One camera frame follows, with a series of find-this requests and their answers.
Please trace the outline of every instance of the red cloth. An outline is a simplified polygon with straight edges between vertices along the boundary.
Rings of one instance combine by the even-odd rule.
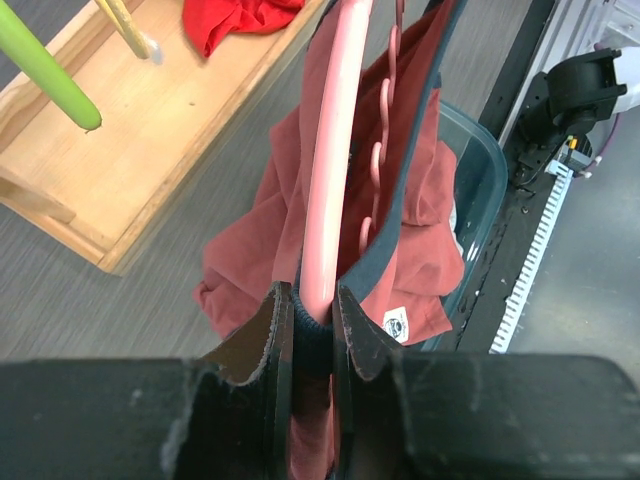
[[[182,22],[205,57],[231,32],[272,33],[291,23],[304,0],[185,0]]]
[[[445,2],[402,36],[387,161],[381,167],[381,215],[389,210],[416,105],[453,3]],[[204,280],[194,297],[223,337],[251,318],[273,280],[295,281],[320,106],[341,4],[339,1],[325,17],[309,46],[299,107],[271,130],[272,156],[253,208],[205,247]],[[354,144],[360,148],[352,160],[345,195],[340,275],[359,259],[360,224],[371,212],[370,152],[381,136],[378,99],[387,75],[385,53],[360,83],[353,129]],[[381,327],[387,311],[404,307],[409,323],[405,344],[450,329],[440,296],[457,286],[464,271],[449,225],[456,159],[437,140],[438,118],[436,90],[417,139],[395,254],[362,302],[367,315]],[[290,478],[322,480],[334,459],[330,379],[312,379],[302,372],[294,375]]]

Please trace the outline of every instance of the wooden shelf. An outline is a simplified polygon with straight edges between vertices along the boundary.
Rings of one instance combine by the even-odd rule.
[[[120,271],[162,223],[205,149],[220,148],[313,33],[325,0],[281,32],[231,35],[203,61],[179,0],[132,0],[163,65],[142,61],[93,2],[47,46],[97,105],[85,132],[24,75],[0,93],[0,201],[99,268]]]

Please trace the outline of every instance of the clothing label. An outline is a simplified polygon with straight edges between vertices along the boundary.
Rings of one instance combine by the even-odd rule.
[[[407,309],[404,307],[394,308],[384,314],[382,320],[385,331],[391,335],[398,343],[409,340],[409,319]]]

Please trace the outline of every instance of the green stick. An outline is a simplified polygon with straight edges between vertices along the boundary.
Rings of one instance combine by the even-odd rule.
[[[100,126],[102,117],[96,106],[5,0],[0,0],[0,50],[80,127],[94,130]]]

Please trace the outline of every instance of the clear plastic bin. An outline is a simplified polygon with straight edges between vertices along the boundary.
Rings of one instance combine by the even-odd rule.
[[[456,290],[443,299],[448,316],[458,307],[464,289],[487,241],[507,189],[507,162],[498,141],[477,122],[456,108],[441,103],[438,137],[458,158],[455,192],[456,235],[464,249],[465,272]],[[433,350],[440,337],[422,344]]]
[[[637,47],[640,45],[640,2],[617,0],[609,3],[594,32],[600,48]]]

